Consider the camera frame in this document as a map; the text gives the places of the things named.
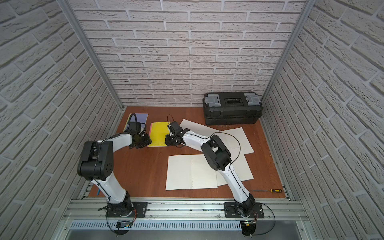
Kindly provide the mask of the yellow cover notebook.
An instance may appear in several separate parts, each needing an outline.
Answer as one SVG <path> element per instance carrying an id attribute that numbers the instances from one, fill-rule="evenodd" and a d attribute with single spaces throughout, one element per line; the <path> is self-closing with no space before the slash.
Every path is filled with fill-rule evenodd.
<path id="1" fill-rule="evenodd" d="M 168 122 L 154 122 L 150 127 L 150 139 L 152 141 L 148 148 L 153 147 L 166 147 L 165 144 L 166 135 L 169 134 Z"/>

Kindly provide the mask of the purple cover notebook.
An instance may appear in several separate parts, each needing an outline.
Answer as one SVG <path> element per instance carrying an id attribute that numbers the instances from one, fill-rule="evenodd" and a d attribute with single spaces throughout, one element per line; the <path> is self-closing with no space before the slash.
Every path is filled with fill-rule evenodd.
<path id="1" fill-rule="evenodd" d="M 128 134 L 145 134 L 147 129 L 148 114 L 133 113 L 129 115 L 124 133 Z"/>

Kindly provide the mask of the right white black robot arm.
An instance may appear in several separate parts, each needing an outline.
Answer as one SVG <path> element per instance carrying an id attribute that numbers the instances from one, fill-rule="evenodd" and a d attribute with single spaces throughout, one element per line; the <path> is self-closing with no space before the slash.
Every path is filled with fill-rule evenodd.
<path id="1" fill-rule="evenodd" d="M 170 133 L 165 137 L 165 144 L 202 150 L 208 165 L 222 175 L 232 191 L 237 213 L 243 218 L 253 214 L 255 198 L 237 175 L 231 153 L 220 137 L 216 134 L 208 137 L 199 135 L 188 128 L 183 129 L 176 121 L 169 123 L 168 129 Z"/>

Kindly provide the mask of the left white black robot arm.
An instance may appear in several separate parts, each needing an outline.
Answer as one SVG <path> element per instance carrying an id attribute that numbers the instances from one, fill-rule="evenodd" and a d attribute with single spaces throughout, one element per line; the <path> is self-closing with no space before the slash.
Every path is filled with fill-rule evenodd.
<path id="1" fill-rule="evenodd" d="M 104 140 L 84 143 L 77 173 L 91 181 L 104 194 L 107 217 L 137 217 L 138 212 L 131 197 L 114 174 L 114 152 L 128 147 L 142 149 L 152 143 L 146 133 L 147 126 L 139 122 L 137 114 L 130 114 L 127 127 L 122 133 Z"/>

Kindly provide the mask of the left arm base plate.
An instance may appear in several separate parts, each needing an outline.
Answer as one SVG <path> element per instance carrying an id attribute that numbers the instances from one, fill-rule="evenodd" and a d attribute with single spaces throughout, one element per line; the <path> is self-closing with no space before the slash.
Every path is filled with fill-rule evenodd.
<path id="1" fill-rule="evenodd" d="M 127 202 L 107 204 L 106 216 L 108 218 L 144 218 L 148 202 Z"/>

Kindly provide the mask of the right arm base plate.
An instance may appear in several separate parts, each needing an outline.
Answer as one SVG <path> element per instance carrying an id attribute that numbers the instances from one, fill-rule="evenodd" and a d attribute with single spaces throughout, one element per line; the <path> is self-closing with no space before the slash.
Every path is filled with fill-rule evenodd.
<path id="1" fill-rule="evenodd" d="M 225 211 L 225 218 L 227 219 L 233 219 L 233 218 L 263 219 L 265 217 L 263 205 L 261 203 L 256 203 L 253 209 L 251 210 L 250 214 L 246 217 L 240 214 L 236 206 L 236 203 L 230 203 L 230 202 L 224 203 L 224 211 Z"/>

